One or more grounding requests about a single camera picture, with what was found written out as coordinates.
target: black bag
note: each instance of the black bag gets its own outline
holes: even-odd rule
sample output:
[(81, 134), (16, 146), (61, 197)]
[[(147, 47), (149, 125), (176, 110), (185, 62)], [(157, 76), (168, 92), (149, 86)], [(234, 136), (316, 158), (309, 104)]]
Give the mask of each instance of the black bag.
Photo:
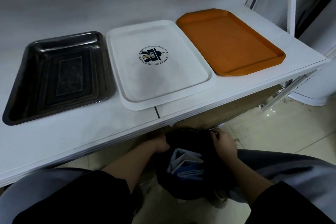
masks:
[[(198, 199), (214, 189), (223, 189), (227, 186), (225, 173), (229, 170), (218, 157), (209, 130), (183, 128), (166, 134), (166, 140), (170, 149), (157, 154), (156, 176), (159, 184), (173, 197), (183, 200)], [(202, 181), (180, 180), (176, 175), (167, 173), (171, 156), (177, 148), (202, 154), (201, 159), (204, 161), (200, 166), (204, 169)]]

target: white table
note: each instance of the white table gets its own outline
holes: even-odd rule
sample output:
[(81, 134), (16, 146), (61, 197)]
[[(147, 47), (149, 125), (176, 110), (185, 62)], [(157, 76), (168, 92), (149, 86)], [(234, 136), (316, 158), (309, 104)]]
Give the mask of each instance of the white table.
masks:
[[(17, 126), (7, 126), (1, 121), (0, 187), (42, 167), (82, 157), (296, 78), (316, 70), (327, 61), (249, 8), (244, 6), (230, 11), (282, 49), (286, 53), (284, 62), (246, 76), (218, 76), (213, 88), (157, 106), (157, 112), (155, 108), (128, 110), (115, 91), (106, 101)], [(18, 48), (0, 54), (0, 113), (6, 106), (23, 50)]]

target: tray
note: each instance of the tray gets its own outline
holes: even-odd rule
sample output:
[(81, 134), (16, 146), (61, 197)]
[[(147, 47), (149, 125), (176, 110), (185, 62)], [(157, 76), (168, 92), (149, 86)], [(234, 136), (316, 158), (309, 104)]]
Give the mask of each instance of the tray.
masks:
[(40, 40), (23, 54), (2, 120), (16, 125), (106, 99), (111, 90), (103, 36)]
[(142, 110), (212, 87), (216, 75), (172, 21), (112, 29), (107, 48), (121, 102)]
[(208, 9), (176, 24), (218, 75), (246, 75), (279, 65), (285, 53), (232, 13)]

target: orange plastic tray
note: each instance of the orange plastic tray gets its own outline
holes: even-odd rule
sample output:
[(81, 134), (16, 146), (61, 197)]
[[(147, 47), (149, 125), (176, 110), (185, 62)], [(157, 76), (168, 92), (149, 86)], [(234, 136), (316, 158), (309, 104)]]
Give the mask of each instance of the orange plastic tray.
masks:
[(218, 75), (246, 75), (279, 65), (285, 53), (232, 13), (209, 9), (176, 24)]

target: circular logo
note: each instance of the circular logo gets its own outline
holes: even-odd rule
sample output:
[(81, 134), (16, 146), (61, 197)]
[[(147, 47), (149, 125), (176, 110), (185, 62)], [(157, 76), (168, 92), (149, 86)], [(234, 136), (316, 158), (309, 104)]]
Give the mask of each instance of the circular logo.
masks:
[(148, 46), (139, 52), (142, 62), (149, 65), (159, 65), (168, 59), (168, 52), (160, 46)]

